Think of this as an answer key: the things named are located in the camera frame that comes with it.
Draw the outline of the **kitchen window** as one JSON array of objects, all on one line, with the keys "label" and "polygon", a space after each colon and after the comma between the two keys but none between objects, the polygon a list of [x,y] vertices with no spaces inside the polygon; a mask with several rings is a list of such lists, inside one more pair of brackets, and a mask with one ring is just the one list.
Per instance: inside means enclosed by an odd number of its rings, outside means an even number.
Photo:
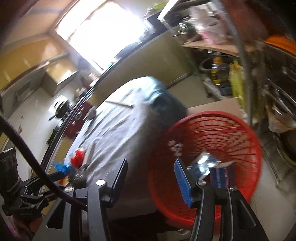
[{"label": "kitchen window", "polygon": [[149,23],[116,1],[76,1],[55,27],[100,74],[150,35]]}]

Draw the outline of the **blue plastic bag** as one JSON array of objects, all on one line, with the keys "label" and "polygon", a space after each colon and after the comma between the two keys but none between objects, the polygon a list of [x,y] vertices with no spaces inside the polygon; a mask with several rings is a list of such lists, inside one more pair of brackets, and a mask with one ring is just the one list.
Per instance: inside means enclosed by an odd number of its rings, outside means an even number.
[{"label": "blue plastic bag", "polygon": [[54,162],[54,168],[56,171],[61,171],[65,176],[68,176],[71,172],[72,165],[71,164],[64,164],[61,162]]}]

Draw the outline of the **yellow base cabinets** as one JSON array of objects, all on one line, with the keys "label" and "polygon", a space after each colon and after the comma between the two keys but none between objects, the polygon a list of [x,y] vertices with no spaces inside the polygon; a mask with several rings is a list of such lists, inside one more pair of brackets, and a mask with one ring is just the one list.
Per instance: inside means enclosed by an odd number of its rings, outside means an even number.
[{"label": "yellow base cabinets", "polygon": [[141,43],[113,64],[87,90],[79,103],[90,101],[99,106],[119,87],[144,76],[152,76],[171,87],[194,71],[194,63],[182,47],[181,38],[166,31]]}]

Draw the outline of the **red plastic waste basket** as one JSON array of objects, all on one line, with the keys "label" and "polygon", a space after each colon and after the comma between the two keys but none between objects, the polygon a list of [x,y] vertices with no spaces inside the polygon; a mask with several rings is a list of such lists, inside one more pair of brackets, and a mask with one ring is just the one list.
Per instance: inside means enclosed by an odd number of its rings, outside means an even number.
[{"label": "red plastic waste basket", "polygon": [[250,202],[260,177],[262,153],[252,128],[222,111],[191,114],[163,135],[148,163],[149,192],[167,224],[191,230],[196,211],[181,196],[174,174],[176,159],[206,181],[210,181],[209,168],[233,162],[234,185]]}]

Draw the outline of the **metal storage rack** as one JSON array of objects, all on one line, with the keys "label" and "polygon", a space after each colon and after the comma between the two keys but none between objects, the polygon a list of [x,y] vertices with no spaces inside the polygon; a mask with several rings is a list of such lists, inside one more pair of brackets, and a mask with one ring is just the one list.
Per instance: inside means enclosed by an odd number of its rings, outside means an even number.
[{"label": "metal storage rack", "polygon": [[295,31],[265,1],[213,1],[246,77],[247,117],[267,114],[267,104],[295,119]]}]

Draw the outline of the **long bamboo stick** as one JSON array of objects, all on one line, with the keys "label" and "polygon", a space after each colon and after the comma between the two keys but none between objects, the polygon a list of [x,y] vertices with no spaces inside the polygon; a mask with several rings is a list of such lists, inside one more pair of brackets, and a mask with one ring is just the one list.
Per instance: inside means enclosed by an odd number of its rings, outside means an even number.
[{"label": "long bamboo stick", "polygon": [[125,103],[122,103],[122,102],[115,102],[115,101],[108,101],[108,100],[106,100],[105,102],[106,102],[106,103],[109,103],[109,104],[114,104],[114,105],[118,105],[118,106],[123,106],[123,107],[125,107],[125,108],[133,108],[133,107],[134,107],[133,105],[125,104]]}]

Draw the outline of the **black wok with lid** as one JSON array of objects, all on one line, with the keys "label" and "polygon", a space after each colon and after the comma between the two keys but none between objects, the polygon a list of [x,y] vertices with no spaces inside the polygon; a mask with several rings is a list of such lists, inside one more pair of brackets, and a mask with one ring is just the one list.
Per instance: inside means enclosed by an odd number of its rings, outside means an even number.
[{"label": "black wok with lid", "polygon": [[70,101],[64,101],[61,102],[58,108],[56,109],[55,114],[49,118],[49,121],[51,121],[54,118],[62,118],[70,108]]}]

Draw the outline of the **yellow plastic bag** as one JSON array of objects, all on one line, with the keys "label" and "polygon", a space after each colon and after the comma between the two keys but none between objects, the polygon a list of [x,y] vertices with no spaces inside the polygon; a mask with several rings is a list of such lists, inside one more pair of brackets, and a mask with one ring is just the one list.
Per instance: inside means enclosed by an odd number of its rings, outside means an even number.
[{"label": "yellow plastic bag", "polygon": [[233,63],[229,64],[229,81],[231,83],[232,95],[245,110],[244,80],[244,68],[238,63],[238,60],[234,60]]}]

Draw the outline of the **yellow wall cabinets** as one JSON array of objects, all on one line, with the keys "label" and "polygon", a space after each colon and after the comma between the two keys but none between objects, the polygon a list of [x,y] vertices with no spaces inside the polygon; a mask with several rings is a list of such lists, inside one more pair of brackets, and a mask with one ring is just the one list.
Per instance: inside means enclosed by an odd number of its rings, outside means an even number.
[{"label": "yellow wall cabinets", "polygon": [[[66,49],[50,37],[22,42],[18,47],[4,49],[1,52],[1,89],[12,84],[13,80],[29,69],[66,53]],[[49,66],[49,74],[56,82],[65,79],[76,70],[69,57]]]}]

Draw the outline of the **white ceramic bowl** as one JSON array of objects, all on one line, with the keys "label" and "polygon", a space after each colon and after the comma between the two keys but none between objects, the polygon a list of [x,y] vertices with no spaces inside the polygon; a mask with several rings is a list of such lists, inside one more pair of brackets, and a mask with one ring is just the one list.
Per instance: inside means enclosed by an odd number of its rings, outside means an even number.
[{"label": "white ceramic bowl", "polygon": [[97,116],[96,107],[93,106],[85,115],[84,120],[93,120]]}]

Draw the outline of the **dark red built-in oven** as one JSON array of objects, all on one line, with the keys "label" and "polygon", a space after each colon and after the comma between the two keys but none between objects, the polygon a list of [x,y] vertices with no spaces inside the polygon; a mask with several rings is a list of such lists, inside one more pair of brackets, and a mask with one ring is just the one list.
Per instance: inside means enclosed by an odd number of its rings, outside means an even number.
[{"label": "dark red built-in oven", "polygon": [[74,140],[78,133],[80,132],[82,126],[85,123],[85,116],[88,111],[93,107],[93,105],[89,104],[88,102],[83,103],[79,111],[74,115],[71,119],[69,125],[67,126],[64,135],[69,139]]}]

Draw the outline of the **grey tablecloth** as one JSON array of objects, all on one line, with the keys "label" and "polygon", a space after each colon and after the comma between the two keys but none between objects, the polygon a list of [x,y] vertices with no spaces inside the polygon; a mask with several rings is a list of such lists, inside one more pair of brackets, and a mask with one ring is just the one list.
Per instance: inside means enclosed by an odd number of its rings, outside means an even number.
[{"label": "grey tablecloth", "polygon": [[89,186],[126,159],[128,172],[111,215],[129,217],[153,213],[156,207],[147,187],[147,163],[163,134],[187,115],[187,109],[162,82],[151,76],[127,82],[106,100],[134,107],[104,101],[97,108],[97,116],[82,126],[67,152],[65,163],[70,162],[77,149],[92,148],[85,170]]}]

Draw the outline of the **pink white plastic bag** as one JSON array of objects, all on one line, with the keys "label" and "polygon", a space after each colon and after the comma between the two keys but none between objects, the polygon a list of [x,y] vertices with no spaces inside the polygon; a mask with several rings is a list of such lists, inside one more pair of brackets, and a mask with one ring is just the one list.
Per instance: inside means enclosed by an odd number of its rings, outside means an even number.
[{"label": "pink white plastic bag", "polygon": [[189,14],[192,25],[206,44],[220,45],[228,41],[225,23],[211,1],[189,7]]}]

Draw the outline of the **red plastic bag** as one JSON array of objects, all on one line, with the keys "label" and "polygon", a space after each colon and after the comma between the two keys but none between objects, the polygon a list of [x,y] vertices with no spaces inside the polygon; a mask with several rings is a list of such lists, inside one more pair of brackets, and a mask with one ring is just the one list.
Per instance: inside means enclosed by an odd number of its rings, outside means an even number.
[{"label": "red plastic bag", "polygon": [[82,166],[84,160],[85,153],[82,150],[76,150],[73,154],[73,157],[70,159],[71,164],[76,168],[80,168]]}]

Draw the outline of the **cardboard sheet on floor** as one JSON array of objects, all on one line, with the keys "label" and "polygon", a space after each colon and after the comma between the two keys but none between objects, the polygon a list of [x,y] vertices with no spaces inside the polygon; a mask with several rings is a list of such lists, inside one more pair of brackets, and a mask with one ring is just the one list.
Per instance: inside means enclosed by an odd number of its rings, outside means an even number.
[{"label": "cardboard sheet on floor", "polygon": [[203,111],[222,111],[232,114],[243,120],[243,111],[240,108],[238,100],[235,98],[227,98],[224,100],[188,108],[187,115],[196,114]]}]

